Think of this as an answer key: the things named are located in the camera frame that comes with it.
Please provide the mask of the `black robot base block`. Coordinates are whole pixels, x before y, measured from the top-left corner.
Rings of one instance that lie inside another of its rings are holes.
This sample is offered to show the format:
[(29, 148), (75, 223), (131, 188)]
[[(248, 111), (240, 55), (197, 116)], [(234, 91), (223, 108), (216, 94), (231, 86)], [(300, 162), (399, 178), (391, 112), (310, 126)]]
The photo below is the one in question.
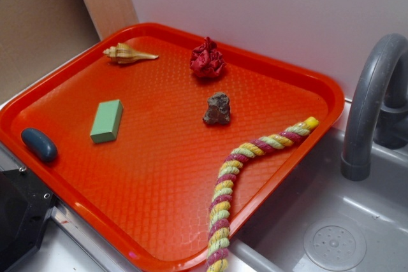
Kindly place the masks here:
[(54, 205), (54, 193), (30, 169), (1, 172), (1, 271), (41, 248)]

